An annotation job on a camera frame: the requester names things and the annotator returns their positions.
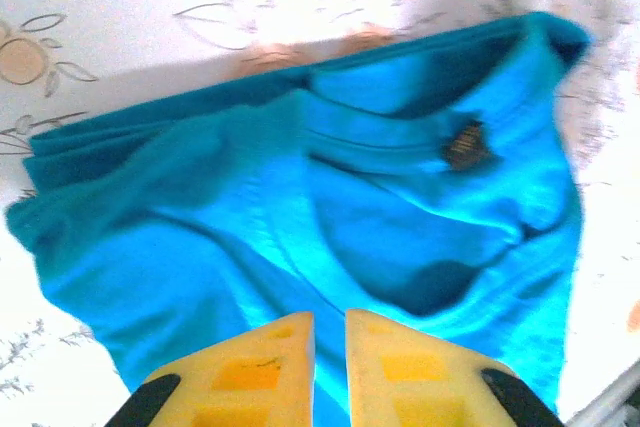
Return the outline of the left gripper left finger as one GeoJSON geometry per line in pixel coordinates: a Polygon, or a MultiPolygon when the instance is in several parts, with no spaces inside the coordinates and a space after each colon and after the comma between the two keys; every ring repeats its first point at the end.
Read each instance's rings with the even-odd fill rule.
{"type": "Polygon", "coordinates": [[[157,369],[104,427],[312,427],[314,360],[291,314],[157,369]]]}

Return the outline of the aluminium frame rail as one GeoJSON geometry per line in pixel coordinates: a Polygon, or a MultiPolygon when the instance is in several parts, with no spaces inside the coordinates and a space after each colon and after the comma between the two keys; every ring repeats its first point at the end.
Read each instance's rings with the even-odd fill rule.
{"type": "Polygon", "coordinates": [[[640,427],[640,360],[576,413],[565,427],[640,427]]]}

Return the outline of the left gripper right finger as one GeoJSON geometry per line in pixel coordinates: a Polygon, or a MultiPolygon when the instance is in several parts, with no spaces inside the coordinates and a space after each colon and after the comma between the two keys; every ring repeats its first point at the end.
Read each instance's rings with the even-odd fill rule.
{"type": "Polygon", "coordinates": [[[362,309],[345,337],[351,427],[564,427],[483,354],[362,309]]]}

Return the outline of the blue t-shirt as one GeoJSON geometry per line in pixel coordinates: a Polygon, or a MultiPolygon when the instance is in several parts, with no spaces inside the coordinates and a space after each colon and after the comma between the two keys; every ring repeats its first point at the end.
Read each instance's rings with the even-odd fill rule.
{"type": "Polygon", "coordinates": [[[129,388],[310,311],[314,427],[348,427],[362,308],[554,405],[582,224],[554,93],[590,42],[529,13],[69,124],[32,138],[8,228],[129,388]]]}

